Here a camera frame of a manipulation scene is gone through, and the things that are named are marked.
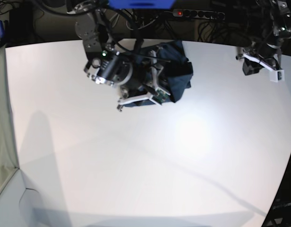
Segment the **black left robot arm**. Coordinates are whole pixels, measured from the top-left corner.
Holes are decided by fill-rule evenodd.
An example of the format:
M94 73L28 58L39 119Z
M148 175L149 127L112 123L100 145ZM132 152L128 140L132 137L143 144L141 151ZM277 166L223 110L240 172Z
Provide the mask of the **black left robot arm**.
M244 61L245 76L266 69L276 81L283 80L282 45L291 39L291 0L256 0L255 3L258 13L248 20L250 44L242 48L236 59Z

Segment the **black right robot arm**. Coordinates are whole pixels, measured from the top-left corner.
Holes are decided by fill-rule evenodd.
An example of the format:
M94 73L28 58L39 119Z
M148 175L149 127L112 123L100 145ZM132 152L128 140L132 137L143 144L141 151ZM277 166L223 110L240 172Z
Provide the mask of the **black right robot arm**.
M159 58L158 49L142 54L144 40L136 23L121 10L110 7L108 1L67 0L66 13L52 10L40 0L34 0L33 3L52 15L76 18L75 31L83 42L87 56L84 72L96 84L118 89L118 111L130 104L152 103L161 106L171 97L161 79L164 69L162 63L170 60ZM120 39L113 34L105 9L124 17L132 25L136 36L132 50L122 46Z

